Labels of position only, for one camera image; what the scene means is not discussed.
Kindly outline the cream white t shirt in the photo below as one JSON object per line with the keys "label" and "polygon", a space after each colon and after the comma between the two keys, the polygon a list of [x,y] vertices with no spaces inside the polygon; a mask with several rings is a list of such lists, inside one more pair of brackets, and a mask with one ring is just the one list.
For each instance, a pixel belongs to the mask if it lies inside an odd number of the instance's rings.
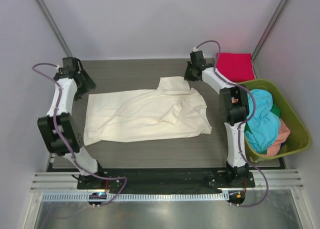
{"label": "cream white t shirt", "polygon": [[182,76],[162,77],[157,89],[91,94],[84,144],[140,142],[211,134],[207,104]]}

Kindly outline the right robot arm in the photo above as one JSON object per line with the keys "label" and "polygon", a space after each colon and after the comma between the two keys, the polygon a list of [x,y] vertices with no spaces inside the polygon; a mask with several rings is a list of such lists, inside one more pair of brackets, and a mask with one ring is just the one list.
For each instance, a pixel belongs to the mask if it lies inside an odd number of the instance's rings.
{"label": "right robot arm", "polygon": [[207,63],[201,50],[190,53],[184,79],[205,82],[218,93],[219,114],[227,132],[225,181],[231,187],[240,187],[249,176],[244,129],[250,109],[245,87],[230,81],[212,63]]}

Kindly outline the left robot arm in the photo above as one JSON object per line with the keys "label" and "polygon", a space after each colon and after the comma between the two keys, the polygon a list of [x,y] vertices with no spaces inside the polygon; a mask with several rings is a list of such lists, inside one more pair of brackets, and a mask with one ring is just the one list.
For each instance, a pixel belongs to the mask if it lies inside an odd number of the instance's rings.
{"label": "left robot arm", "polygon": [[55,68],[52,104],[46,116],[37,120],[40,134],[51,154],[67,159],[78,169],[78,189],[101,189],[106,184],[103,168],[87,152],[83,134],[72,117],[74,101],[97,86],[76,57],[63,58],[62,66]]}

